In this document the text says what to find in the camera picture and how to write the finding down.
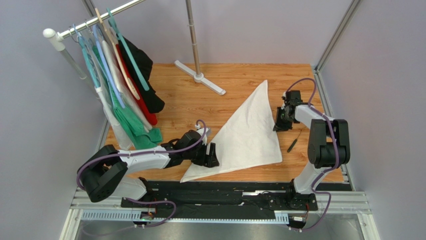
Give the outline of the white cloth napkin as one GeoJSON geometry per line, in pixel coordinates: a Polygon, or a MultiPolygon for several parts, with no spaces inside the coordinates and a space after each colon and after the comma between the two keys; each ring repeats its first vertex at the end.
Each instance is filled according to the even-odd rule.
{"type": "Polygon", "coordinates": [[[268,81],[264,80],[212,139],[219,166],[206,168],[192,164],[180,182],[282,162],[274,126],[268,81]]]}

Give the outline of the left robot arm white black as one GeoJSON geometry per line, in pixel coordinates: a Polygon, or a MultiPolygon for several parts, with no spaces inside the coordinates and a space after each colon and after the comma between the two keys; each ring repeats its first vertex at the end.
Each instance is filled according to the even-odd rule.
{"type": "Polygon", "coordinates": [[[209,133],[209,128],[189,130],[181,138],[143,150],[122,150],[106,145],[77,170],[77,185],[93,203],[109,197],[140,200],[148,192],[145,181],[130,178],[129,174],[172,168],[183,161],[204,168],[219,167],[216,144],[207,142],[209,133]]]}

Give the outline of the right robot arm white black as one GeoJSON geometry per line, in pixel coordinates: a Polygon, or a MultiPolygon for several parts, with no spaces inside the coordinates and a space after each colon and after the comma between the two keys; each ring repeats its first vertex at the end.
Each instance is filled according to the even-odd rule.
{"type": "Polygon", "coordinates": [[[286,205],[296,210],[313,202],[317,186],[329,172],[349,162],[349,125],[346,120],[329,117],[303,102],[298,90],[285,92],[282,99],[273,130],[289,131],[296,123],[309,129],[308,163],[285,190],[286,205]]]}

